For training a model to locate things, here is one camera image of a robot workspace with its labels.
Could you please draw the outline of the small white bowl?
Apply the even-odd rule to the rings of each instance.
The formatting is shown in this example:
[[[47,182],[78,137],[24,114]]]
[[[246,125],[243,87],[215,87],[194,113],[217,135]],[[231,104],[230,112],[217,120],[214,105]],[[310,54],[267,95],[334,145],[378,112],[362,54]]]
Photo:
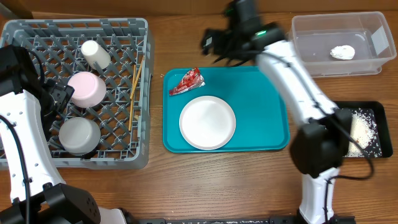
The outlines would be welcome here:
[[[68,81],[74,92],[71,97],[73,104],[80,108],[94,107],[102,102],[106,95],[106,84],[91,72],[79,72]]]

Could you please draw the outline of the grey metal bowl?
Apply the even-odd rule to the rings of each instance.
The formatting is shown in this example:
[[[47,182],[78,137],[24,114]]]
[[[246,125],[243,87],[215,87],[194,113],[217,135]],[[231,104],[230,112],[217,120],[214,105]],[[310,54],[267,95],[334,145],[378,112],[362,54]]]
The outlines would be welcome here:
[[[101,132],[94,121],[76,117],[68,119],[62,124],[58,137],[67,152],[82,156],[97,147]]]

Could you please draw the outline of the red snack wrapper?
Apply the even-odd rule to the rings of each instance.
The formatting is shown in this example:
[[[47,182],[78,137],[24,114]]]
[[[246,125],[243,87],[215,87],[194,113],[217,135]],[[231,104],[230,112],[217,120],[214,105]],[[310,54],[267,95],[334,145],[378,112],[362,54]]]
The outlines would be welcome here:
[[[179,84],[169,91],[170,96],[179,95],[195,88],[199,88],[205,85],[205,79],[203,78],[198,67],[189,70],[181,79]]]

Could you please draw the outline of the white cup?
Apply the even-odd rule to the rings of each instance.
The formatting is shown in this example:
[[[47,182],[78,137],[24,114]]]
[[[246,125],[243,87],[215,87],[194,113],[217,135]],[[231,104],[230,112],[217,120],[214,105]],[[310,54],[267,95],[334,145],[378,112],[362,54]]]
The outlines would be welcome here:
[[[95,68],[95,62],[100,69],[105,69],[111,62],[109,53],[94,40],[87,40],[81,45],[81,52],[88,64]]]

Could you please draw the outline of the large white dinner plate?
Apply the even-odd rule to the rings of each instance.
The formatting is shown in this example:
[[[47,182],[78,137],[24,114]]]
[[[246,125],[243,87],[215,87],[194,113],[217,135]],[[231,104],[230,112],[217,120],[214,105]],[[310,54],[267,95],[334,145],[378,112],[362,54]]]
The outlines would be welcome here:
[[[180,132],[189,145],[212,151],[226,145],[236,130],[236,116],[227,102],[215,96],[189,101],[179,117]]]

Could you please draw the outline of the white tissue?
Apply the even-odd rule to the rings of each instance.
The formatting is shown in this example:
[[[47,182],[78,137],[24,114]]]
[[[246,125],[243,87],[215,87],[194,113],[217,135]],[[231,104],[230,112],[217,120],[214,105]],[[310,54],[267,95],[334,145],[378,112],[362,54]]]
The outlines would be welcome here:
[[[338,60],[352,60],[355,56],[355,49],[350,45],[336,46],[330,50],[330,55]]]

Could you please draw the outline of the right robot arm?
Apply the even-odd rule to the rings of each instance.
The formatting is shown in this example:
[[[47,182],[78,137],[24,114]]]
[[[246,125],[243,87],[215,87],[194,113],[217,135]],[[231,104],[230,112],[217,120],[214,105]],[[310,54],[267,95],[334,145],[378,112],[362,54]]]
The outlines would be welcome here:
[[[205,55],[218,60],[252,61],[275,86],[290,108],[297,134],[290,156],[302,173],[300,223],[338,223],[332,208],[335,180],[348,152],[351,113],[319,89],[298,58],[294,43],[275,22],[264,24],[256,4],[231,1],[225,30],[207,29],[201,42]]]

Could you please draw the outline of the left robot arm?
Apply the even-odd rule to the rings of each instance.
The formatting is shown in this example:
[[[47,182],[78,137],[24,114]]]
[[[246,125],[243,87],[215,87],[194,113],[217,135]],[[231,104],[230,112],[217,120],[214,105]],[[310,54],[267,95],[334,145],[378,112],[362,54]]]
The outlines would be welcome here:
[[[47,141],[73,87],[45,78],[25,47],[1,48],[1,142],[11,176],[11,207],[1,223],[136,223],[123,208],[99,207],[93,196],[67,185]]]

